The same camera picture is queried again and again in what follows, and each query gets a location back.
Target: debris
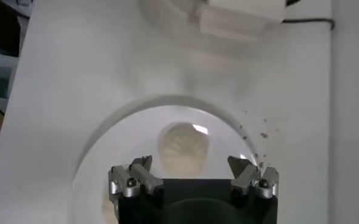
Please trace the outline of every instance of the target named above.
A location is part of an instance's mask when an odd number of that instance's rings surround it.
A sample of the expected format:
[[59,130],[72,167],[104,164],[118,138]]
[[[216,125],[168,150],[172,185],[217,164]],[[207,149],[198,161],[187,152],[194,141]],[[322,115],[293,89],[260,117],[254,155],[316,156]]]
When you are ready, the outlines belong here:
[[260,136],[262,136],[263,138],[267,138],[268,135],[266,133],[260,133]]

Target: white surface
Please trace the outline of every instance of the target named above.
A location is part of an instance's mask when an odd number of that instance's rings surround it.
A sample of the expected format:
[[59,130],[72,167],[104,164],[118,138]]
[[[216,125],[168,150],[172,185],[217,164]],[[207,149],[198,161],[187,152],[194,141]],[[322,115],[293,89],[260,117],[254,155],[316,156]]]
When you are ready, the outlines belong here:
[[[330,1],[290,10],[329,16]],[[281,173],[280,223],[327,223],[329,26],[281,26],[243,52],[176,46],[134,1],[37,1],[0,136],[0,223],[67,223],[91,135],[120,107],[167,93],[241,122]]]
[[359,223],[359,0],[336,0],[330,219]]
[[105,224],[102,195],[107,191],[107,172],[115,164],[129,164],[135,158],[152,155],[153,175],[160,178],[178,178],[168,172],[162,163],[164,158],[161,158],[157,150],[164,129],[178,122],[197,124],[208,130],[206,163],[199,173],[187,178],[232,179],[227,162],[230,155],[248,158],[255,163],[254,154],[242,136],[212,114],[178,106],[139,111],[105,132],[82,161],[73,183],[71,223]]

